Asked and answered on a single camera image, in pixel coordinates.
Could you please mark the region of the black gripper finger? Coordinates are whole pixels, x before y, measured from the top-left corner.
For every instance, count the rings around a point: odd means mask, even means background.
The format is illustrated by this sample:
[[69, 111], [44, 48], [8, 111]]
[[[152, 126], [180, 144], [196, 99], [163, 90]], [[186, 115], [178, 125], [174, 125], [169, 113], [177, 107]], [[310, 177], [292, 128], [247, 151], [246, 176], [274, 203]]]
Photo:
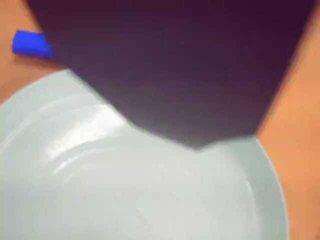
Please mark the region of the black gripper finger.
[[314, 0], [29, 0], [56, 60], [151, 133], [199, 149], [252, 135]]

